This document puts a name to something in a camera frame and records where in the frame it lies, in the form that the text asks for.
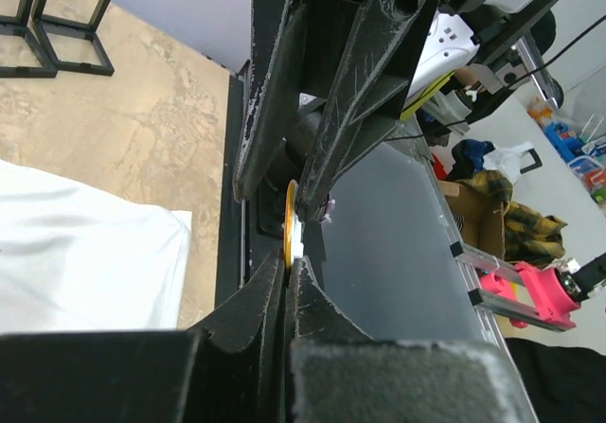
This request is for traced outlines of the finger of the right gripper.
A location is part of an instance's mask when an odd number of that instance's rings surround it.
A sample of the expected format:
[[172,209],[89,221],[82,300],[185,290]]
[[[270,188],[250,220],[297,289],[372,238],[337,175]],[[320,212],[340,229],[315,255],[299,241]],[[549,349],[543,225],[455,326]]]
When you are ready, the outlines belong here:
[[418,65],[438,1],[365,0],[358,8],[299,182],[300,219],[318,218],[361,128],[358,111],[402,42],[412,43]]
[[234,197],[250,199],[298,106],[307,7],[301,0],[251,0],[251,55],[234,169]]

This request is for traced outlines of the white shirt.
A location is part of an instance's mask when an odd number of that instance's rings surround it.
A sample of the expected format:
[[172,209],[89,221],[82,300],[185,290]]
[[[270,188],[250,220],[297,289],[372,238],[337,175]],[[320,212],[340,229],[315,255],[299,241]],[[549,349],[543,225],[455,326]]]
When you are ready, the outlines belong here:
[[2,333],[175,329],[191,224],[2,162]]

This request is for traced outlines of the yellow pin brooch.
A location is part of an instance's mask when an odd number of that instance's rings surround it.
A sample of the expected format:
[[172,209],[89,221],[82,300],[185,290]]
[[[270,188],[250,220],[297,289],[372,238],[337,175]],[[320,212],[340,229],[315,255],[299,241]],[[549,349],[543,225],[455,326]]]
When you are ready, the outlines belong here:
[[296,259],[304,255],[303,223],[295,212],[297,181],[291,180],[287,187],[284,216],[283,252],[286,270],[289,271]]

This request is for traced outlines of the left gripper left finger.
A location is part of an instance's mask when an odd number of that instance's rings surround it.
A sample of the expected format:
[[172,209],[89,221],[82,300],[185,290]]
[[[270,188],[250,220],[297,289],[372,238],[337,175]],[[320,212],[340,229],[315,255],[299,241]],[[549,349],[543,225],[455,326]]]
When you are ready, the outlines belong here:
[[281,251],[184,330],[1,339],[5,422],[282,422]]

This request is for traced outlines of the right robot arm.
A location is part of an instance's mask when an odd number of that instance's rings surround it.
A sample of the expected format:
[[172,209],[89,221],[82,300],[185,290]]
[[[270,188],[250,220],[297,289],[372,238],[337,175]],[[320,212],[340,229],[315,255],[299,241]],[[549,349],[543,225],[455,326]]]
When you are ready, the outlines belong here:
[[491,64],[559,0],[252,0],[248,94],[232,174],[237,201],[266,177],[301,94],[323,108],[303,154],[295,208],[318,219],[336,181],[395,131],[439,19],[471,30]]

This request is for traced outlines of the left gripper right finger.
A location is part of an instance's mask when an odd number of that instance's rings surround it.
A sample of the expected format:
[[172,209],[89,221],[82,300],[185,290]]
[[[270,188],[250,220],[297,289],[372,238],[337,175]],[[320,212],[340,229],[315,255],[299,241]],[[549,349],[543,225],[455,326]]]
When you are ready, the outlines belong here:
[[520,376],[497,346],[379,342],[320,288],[310,261],[291,270],[294,422],[534,422]]

